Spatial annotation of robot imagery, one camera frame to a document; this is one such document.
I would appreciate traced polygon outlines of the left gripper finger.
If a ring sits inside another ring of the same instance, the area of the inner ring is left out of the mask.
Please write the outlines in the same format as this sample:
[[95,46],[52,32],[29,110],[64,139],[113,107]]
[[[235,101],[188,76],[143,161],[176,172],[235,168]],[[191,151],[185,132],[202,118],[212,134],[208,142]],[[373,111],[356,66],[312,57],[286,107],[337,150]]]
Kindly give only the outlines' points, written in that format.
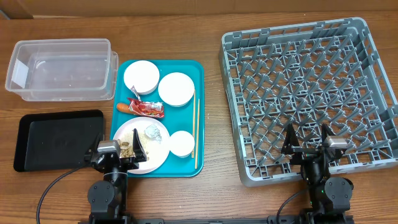
[[136,159],[146,159],[147,158],[146,152],[140,142],[138,131],[136,128],[133,129],[132,150],[135,154]]
[[98,145],[99,145],[99,143],[103,140],[103,134],[102,133],[98,133],[97,135],[96,135],[96,137],[94,138],[94,141],[93,141],[93,143],[91,144],[91,146],[90,146],[90,152],[91,153],[95,153],[95,152],[97,152],[98,151]]

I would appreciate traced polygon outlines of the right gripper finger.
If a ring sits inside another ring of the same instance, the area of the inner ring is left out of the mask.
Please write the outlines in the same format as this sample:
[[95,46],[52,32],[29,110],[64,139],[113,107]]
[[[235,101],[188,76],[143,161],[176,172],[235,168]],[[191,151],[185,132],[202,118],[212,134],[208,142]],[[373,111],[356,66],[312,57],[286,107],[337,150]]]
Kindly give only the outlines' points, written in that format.
[[322,145],[331,146],[331,136],[334,136],[335,133],[325,123],[322,124],[321,131],[322,131]]
[[291,150],[292,147],[299,147],[299,140],[297,139],[297,135],[292,123],[288,124],[286,127],[286,135],[284,144],[282,146],[282,150]]

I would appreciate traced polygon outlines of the peanuts and rice scraps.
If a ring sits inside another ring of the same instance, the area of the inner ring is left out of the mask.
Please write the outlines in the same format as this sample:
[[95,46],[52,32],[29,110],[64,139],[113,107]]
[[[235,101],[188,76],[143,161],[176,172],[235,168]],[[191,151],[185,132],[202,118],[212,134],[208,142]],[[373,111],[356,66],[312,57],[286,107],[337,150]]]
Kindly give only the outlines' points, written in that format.
[[[147,145],[150,142],[150,139],[142,132],[138,131],[137,134],[143,149],[145,150],[146,154],[148,154],[149,150],[147,149]],[[134,137],[134,131],[131,130],[123,134],[120,138],[116,139],[121,148],[120,158],[136,156],[132,148],[133,137]]]

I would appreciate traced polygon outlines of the pink dinner plate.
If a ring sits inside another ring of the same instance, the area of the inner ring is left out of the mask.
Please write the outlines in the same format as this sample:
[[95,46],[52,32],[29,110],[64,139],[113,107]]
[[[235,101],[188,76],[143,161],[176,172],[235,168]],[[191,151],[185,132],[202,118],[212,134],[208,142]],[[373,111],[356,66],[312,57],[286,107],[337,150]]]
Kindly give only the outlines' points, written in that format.
[[[161,138],[150,138],[145,134],[145,130],[148,127],[156,126],[159,130]],[[120,140],[121,142],[129,142],[129,152],[126,151],[126,147],[123,147],[123,152],[121,157],[126,157],[127,155],[132,156],[132,137],[133,130],[137,129],[140,142],[147,154],[147,161],[140,162],[138,169],[131,169],[128,172],[130,174],[148,174],[152,171],[158,169],[167,159],[170,149],[167,147],[167,141],[170,138],[170,134],[167,128],[158,120],[148,117],[136,117],[126,121],[122,124],[113,135],[113,140]]]

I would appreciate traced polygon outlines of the foil ball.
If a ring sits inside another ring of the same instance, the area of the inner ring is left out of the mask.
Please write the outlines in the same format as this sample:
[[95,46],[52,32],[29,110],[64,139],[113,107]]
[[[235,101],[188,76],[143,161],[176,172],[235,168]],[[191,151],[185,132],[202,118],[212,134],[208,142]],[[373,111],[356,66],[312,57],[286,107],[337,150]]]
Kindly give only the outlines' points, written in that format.
[[151,124],[148,127],[146,127],[144,133],[149,139],[156,140],[159,143],[162,142],[160,129],[155,124]]

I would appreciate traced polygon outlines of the white cup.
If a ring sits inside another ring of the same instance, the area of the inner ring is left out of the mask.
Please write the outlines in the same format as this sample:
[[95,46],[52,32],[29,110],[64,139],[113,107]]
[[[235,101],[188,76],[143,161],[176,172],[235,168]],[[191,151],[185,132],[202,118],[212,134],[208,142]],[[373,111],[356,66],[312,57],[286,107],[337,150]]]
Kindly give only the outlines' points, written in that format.
[[185,158],[191,155],[195,147],[195,140],[189,132],[177,131],[170,136],[169,146],[172,154]]

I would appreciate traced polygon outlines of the red snack wrapper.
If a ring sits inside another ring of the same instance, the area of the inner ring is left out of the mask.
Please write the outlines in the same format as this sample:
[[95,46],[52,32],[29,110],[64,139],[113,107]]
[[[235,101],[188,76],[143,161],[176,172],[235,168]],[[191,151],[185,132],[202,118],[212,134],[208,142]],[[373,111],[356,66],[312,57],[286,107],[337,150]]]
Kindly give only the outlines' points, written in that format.
[[151,118],[163,118],[165,116],[163,103],[142,101],[134,86],[131,87],[131,91],[136,96],[136,99],[128,98],[130,101],[127,106],[128,112],[134,115],[148,116]]

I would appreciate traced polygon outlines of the white bowl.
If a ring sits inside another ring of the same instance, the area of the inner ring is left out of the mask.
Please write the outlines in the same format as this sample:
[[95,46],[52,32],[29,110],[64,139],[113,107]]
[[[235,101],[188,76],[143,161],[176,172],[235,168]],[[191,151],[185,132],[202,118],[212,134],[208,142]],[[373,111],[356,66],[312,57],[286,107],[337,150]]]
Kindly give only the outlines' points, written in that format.
[[193,80],[186,74],[173,72],[161,79],[158,86],[160,99],[170,106],[186,105],[195,92]]

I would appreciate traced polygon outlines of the pink bowl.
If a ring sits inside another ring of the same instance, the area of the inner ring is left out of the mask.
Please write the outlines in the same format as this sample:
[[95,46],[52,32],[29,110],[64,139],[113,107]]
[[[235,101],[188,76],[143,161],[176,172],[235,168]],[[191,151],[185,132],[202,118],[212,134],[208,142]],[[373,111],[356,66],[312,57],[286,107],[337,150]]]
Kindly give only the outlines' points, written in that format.
[[124,84],[128,89],[134,87],[139,95],[152,93],[157,88],[159,79],[157,66],[146,60],[133,62],[124,71]]

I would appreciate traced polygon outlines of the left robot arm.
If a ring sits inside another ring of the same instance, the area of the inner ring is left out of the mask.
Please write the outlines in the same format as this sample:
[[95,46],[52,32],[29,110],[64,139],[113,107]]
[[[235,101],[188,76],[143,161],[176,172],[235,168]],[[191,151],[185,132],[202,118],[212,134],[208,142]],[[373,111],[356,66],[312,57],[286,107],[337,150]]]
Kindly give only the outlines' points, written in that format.
[[89,223],[137,223],[127,212],[128,170],[138,169],[147,155],[136,129],[132,134],[134,156],[120,157],[121,148],[116,140],[104,141],[97,136],[85,153],[89,166],[103,174],[103,180],[95,182],[88,190],[91,205]]

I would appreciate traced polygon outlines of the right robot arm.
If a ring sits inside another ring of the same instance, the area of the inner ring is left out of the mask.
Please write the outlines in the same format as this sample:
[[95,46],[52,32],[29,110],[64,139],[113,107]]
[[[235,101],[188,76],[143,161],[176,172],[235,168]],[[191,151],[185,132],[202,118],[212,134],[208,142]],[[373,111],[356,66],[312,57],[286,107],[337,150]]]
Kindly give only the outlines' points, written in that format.
[[280,213],[287,203],[305,192],[310,197],[310,208],[304,208],[291,218],[293,223],[353,223],[353,217],[345,212],[350,209],[354,185],[343,177],[332,177],[329,163],[340,159],[348,149],[345,138],[335,135],[322,125],[322,142],[316,147],[302,147],[292,124],[287,126],[281,153],[292,156],[290,163],[300,166],[302,179],[307,188],[288,198],[278,209],[276,222],[282,219]]

